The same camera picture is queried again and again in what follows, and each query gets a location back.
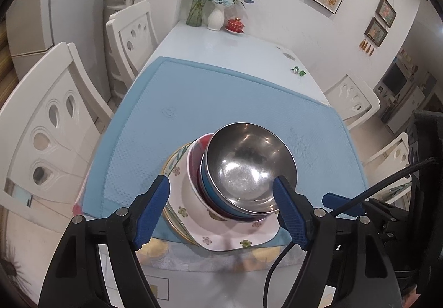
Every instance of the glass vase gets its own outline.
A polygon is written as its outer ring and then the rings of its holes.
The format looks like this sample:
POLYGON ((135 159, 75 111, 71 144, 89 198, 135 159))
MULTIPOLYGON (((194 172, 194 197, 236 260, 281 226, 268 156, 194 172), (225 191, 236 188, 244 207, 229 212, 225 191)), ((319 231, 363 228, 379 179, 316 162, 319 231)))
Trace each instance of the glass vase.
POLYGON ((191 10, 189 11, 186 24, 192 27, 200 27, 202 25, 203 7, 206 0, 192 0, 191 10))

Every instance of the silver bolt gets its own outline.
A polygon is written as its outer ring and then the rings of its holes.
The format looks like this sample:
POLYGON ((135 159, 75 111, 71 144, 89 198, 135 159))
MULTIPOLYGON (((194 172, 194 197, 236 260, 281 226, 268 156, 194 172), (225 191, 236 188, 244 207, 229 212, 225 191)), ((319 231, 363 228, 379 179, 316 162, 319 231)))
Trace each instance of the silver bolt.
POLYGON ((323 209, 321 209, 321 208, 315 208, 314 214, 317 217, 324 217, 326 215, 326 212, 323 209))
POLYGON ((363 224, 368 224, 370 222, 370 219, 368 217, 366 217, 365 215, 361 215, 359 218, 360 222, 362 222, 363 224))
POLYGON ((73 217, 71 219, 71 222, 74 223, 74 224, 79 224, 82 220, 83 220, 83 216, 82 215, 76 215, 75 217, 73 217))
POLYGON ((117 209, 116 213, 119 217, 123 217, 123 216, 127 215, 128 212, 129 212, 128 208, 122 207, 122 208, 117 209))

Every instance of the blue placemat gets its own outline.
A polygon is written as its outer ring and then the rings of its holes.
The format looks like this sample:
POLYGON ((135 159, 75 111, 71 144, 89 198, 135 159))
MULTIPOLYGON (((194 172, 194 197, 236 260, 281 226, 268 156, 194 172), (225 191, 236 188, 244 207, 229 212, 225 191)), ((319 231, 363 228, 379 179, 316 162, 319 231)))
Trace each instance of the blue placemat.
MULTIPOLYGON (((243 73, 160 57, 134 82, 103 135, 83 211, 101 218, 129 206, 178 147, 239 121, 282 139, 297 164, 297 191, 314 207, 323 206, 327 192, 354 197, 367 188, 348 130, 333 108, 243 73)), ((153 236, 180 241, 163 219, 153 236)))

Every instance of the tv screen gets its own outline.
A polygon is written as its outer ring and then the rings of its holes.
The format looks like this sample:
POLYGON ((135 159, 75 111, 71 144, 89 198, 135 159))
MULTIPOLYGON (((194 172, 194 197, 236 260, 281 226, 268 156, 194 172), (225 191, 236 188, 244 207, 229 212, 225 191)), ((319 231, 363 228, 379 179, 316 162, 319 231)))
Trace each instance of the tv screen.
POLYGON ((407 82, 405 75, 398 68, 397 64, 393 64, 383 78, 383 83, 392 92, 394 96, 397 96, 405 83, 407 82))

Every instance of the white vase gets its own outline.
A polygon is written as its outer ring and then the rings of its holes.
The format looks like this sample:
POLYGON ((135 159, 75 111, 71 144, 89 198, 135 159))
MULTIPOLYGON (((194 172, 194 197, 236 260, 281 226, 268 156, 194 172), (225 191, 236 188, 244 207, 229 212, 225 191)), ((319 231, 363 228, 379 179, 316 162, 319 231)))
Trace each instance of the white vase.
POLYGON ((225 8, 223 4, 216 4, 214 10, 208 17, 208 29, 220 31, 225 24, 225 8))

